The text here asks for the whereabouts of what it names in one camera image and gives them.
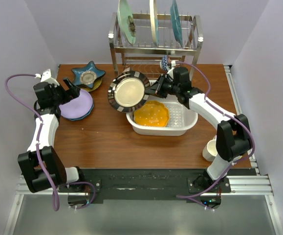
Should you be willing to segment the lavender plate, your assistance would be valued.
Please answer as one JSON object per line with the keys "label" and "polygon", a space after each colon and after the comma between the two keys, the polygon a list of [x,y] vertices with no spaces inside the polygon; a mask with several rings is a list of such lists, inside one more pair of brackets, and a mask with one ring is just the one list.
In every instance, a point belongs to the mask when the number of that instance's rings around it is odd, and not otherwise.
{"label": "lavender plate", "polygon": [[64,118],[80,118],[85,115],[91,108],[93,98],[87,91],[81,89],[78,98],[71,100],[69,103],[60,105],[61,116]]}

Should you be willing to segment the blue star shaped dish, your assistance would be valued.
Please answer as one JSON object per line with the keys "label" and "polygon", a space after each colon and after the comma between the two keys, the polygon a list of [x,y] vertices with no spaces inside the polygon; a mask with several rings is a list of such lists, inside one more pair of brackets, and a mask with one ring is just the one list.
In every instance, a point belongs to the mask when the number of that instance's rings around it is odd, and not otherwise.
{"label": "blue star shaped dish", "polygon": [[73,80],[75,86],[85,86],[90,89],[94,87],[94,82],[98,78],[102,78],[106,74],[104,70],[98,69],[93,61],[84,67],[73,68],[71,71],[75,75]]}

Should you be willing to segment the yellow dotted plate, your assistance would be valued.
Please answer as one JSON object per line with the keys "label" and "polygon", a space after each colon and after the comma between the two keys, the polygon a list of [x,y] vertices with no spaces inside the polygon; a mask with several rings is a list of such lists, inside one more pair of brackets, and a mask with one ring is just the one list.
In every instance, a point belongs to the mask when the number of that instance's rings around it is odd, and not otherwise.
{"label": "yellow dotted plate", "polygon": [[133,113],[133,119],[141,126],[166,127],[170,120],[169,109],[159,101],[150,100]]}

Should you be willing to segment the black striped rim plate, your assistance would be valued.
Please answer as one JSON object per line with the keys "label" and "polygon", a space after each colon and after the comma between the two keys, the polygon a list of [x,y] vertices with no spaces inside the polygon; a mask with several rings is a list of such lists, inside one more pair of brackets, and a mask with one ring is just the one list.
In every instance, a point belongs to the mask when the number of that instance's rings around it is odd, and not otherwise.
{"label": "black striped rim plate", "polygon": [[126,70],[111,82],[108,89],[109,104],[122,113],[134,112],[148,100],[146,89],[149,87],[150,82],[143,73]]}

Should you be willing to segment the white plastic bin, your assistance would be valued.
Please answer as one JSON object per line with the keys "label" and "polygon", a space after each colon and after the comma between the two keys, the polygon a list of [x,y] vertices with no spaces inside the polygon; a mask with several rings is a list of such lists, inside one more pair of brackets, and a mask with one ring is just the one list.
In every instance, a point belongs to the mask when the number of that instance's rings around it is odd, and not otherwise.
{"label": "white plastic bin", "polygon": [[142,126],[135,122],[133,113],[127,113],[126,118],[136,133],[150,136],[181,136],[196,125],[198,114],[180,104],[176,96],[168,95],[166,98],[150,96],[149,101],[152,100],[164,104],[169,110],[167,126]]}

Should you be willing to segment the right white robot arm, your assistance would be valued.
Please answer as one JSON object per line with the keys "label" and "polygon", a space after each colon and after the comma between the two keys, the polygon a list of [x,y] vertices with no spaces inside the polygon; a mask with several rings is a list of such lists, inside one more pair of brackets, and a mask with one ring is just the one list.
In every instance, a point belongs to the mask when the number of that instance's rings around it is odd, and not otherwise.
{"label": "right white robot arm", "polygon": [[243,114],[234,115],[228,112],[211,101],[206,93],[193,87],[187,68],[176,67],[171,70],[171,74],[161,75],[153,85],[146,88],[145,93],[159,98],[174,95],[180,104],[198,113],[216,128],[217,155],[194,181],[207,192],[218,189],[220,180],[226,176],[228,170],[246,152],[255,150],[248,118]]}

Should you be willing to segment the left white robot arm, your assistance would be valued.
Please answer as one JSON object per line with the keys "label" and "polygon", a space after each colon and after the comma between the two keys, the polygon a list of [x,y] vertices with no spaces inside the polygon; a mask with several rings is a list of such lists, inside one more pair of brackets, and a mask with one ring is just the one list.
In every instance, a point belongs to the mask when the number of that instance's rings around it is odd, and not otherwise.
{"label": "left white robot arm", "polygon": [[66,104],[80,95],[80,88],[63,79],[68,90],[59,83],[41,81],[34,85],[37,100],[33,110],[36,129],[33,140],[25,153],[18,156],[18,163],[29,190],[36,193],[51,188],[51,184],[39,166],[38,156],[45,164],[50,179],[55,186],[68,184],[75,192],[81,192],[86,187],[86,180],[79,167],[65,168],[54,150],[55,133],[60,123],[61,110],[59,106]]}

